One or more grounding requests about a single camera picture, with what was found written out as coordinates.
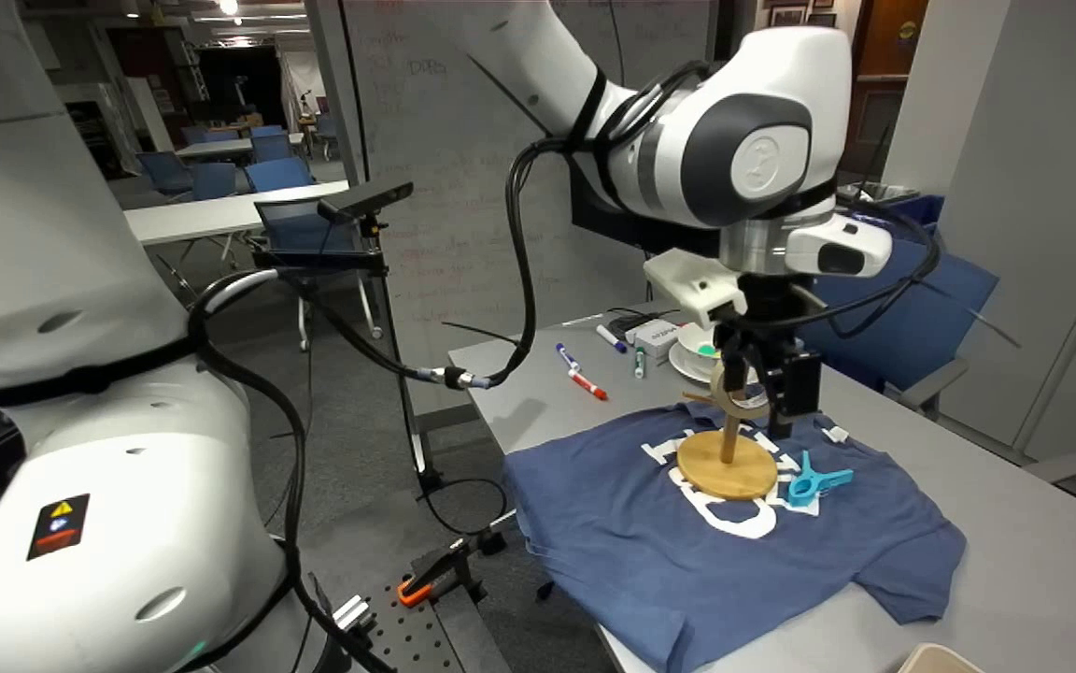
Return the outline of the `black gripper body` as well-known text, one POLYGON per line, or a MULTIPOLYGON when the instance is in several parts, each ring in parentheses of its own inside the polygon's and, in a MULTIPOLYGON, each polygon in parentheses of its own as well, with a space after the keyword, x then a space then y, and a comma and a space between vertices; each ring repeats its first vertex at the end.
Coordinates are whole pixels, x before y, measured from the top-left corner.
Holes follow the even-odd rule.
POLYGON ((743 274, 741 292, 746 297, 746 316, 714 326, 714 345, 721 355, 741 352, 746 361, 746 373, 758 373, 768 401, 776 373, 809 373, 816 382, 817 408, 822 365, 795 342, 795 326, 810 316, 809 301, 795 292, 795 276, 743 274))

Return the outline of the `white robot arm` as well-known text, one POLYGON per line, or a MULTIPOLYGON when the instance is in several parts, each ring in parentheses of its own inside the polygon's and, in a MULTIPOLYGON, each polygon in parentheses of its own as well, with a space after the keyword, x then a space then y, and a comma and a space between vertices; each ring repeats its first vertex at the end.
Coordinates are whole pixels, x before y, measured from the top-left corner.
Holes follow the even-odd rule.
MULTIPOLYGON (((623 89, 548 0, 450 14, 462 49, 638 216, 743 227, 829 195, 847 42, 743 37, 694 88, 623 89)), ((0 497, 0 673, 272 673, 317 614, 249 482, 249 372, 208 350, 99 185, 15 0, 0 0, 0 411, 25 455, 0 497)))

